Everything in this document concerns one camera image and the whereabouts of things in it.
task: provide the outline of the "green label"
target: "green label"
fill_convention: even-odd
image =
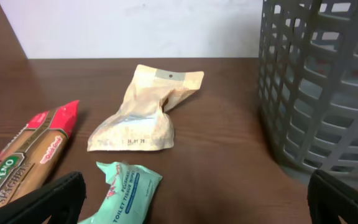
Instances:
[[[2,183],[3,179],[6,179],[8,175],[11,173],[12,169],[15,168],[15,164],[19,161],[20,158],[17,156],[9,156],[5,159],[4,162],[0,165],[0,183]]]

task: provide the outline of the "crumpled beige package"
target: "crumpled beige package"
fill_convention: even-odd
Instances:
[[[164,112],[199,90],[203,77],[204,72],[177,73],[138,65],[119,111],[95,129],[88,151],[173,147],[173,125]]]

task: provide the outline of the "red and brown snack package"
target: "red and brown snack package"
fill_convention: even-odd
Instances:
[[[62,153],[78,101],[34,116],[0,152],[0,207],[38,189]]]

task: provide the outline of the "brown wooden surface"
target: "brown wooden surface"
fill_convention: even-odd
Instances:
[[[92,152],[86,142],[114,114],[139,63],[205,71],[201,90],[169,112],[175,147]],[[81,171],[88,198],[80,220],[108,190],[96,161],[142,164],[163,175],[149,223],[310,223],[306,186],[271,158],[255,104],[256,59],[30,60],[0,8],[0,150],[41,111],[80,101],[74,135],[50,180]]]

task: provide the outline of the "dark blue label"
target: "dark blue label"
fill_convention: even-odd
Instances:
[[[136,194],[136,190],[137,190],[137,183],[139,182],[139,177],[140,177],[140,174],[137,173],[136,177],[135,177],[135,181],[134,181],[134,187],[132,188],[131,197],[129,198],[127,208],[125,209],[126,214],[129,213],[129,211],[131,210],[131,207],[132,207],[132,203],[134,202],[135,194]]]

